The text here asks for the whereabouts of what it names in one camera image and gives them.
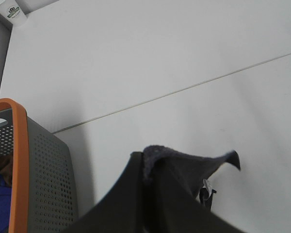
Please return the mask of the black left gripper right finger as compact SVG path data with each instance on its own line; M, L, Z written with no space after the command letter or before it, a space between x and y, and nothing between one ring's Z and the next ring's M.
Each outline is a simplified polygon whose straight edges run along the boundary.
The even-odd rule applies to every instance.
M201 206L167 167L153 169L150 199L145 202L149 233L241 233Z

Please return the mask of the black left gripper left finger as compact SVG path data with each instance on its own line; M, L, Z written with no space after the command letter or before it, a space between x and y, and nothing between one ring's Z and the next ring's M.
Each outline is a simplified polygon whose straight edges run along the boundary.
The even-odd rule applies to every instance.
M98 204L64 233L142 233L143 154L134 152L122 174Z

